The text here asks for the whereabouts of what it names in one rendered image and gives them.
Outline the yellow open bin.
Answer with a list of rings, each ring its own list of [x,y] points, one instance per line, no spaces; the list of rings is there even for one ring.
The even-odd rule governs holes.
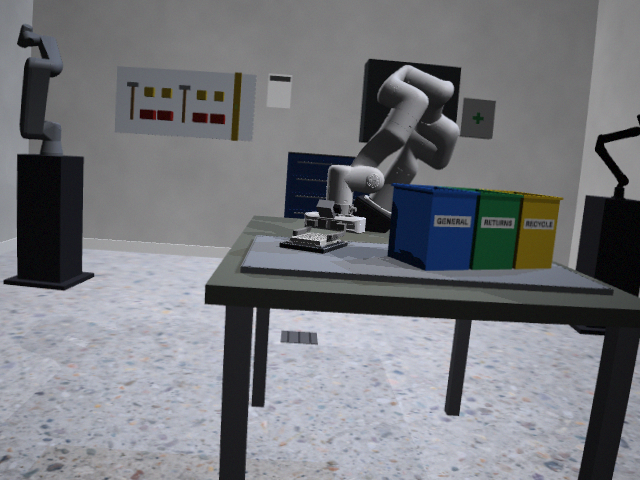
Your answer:
[[[513,269],[550,269],[561,197],[516,191],[520,199]]]

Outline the green bin with label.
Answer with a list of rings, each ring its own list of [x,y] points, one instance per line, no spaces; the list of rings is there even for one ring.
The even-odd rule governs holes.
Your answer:
[[[477,195],[470,268],[512,269],[520,199],[524,195],[473,188]]]

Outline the blue bin with label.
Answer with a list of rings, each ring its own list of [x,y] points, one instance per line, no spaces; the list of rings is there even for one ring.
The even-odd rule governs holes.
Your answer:
[[[391,183],[387,256],[425,271],[469,270],[477,195],[481,192],[407,185]]]

